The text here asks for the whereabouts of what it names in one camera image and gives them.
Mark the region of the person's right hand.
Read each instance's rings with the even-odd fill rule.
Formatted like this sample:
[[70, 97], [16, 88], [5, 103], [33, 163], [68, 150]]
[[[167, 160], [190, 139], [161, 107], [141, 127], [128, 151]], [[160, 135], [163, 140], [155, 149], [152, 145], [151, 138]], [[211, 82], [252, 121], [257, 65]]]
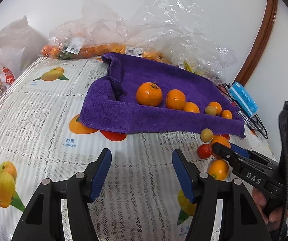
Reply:
[[281, 223], [282, 216], [283, 216], [283, 208], [280, 207], [280, 208], [275, 209], [273, 212], [271, 212], [269, 217], [267, 217], [262, 211], [262, 209], [266, 205], [266, 198], [264, 194], [260, 192], [258, 189], [253, 188], [252, 198], [258, 210], [260, 211], [260, 214], [262, 215], [265, 224], [268, 226], [269, 231], [275, 231], [275, 230], [280, 229], [280, 223]]

